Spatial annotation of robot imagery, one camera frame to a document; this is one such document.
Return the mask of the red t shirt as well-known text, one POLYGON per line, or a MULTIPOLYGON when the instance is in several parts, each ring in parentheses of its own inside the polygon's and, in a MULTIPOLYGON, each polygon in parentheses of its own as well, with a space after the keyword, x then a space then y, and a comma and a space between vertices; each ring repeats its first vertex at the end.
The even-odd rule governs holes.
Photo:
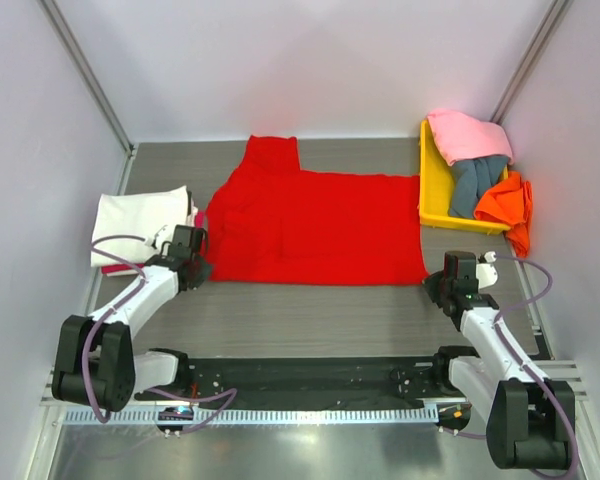
POLYGON ((427 275, 416 176, 302 168, 294 137, 248 139, 206 209, 216 282, 411 286, 427 275))

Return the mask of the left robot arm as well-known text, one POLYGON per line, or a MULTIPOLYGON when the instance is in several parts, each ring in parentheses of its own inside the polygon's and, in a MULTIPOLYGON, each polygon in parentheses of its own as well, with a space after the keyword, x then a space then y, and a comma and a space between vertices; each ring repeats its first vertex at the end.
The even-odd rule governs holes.
POLYGON ((193 383, 187 354, 169 348, 137 354, 133 340, 164 304, 210 277, 208 233, 177 225, 168 238, 156 234, 142 241, 152 256, 142 265, 123 262, 135 271, 135 279, 100 309, 69 316, 60 329, 51 394, 91 408, 102 423, 138 393, 158 388, 178 400, 193 383))

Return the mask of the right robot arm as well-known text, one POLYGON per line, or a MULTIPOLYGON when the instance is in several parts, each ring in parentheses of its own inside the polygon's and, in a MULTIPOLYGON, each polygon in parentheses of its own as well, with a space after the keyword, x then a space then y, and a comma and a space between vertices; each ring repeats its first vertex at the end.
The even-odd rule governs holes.
POLYGON ((497 280, 499 258, 448 251, 442 270, 424 280, 431 301, 470 343, 439 350, 431 383, 442 395, 460 391, 485 421, 498 468, 571 479, 579 464, 575 393, 531 359, 506 325, 505 310, 485 293, 497 280))

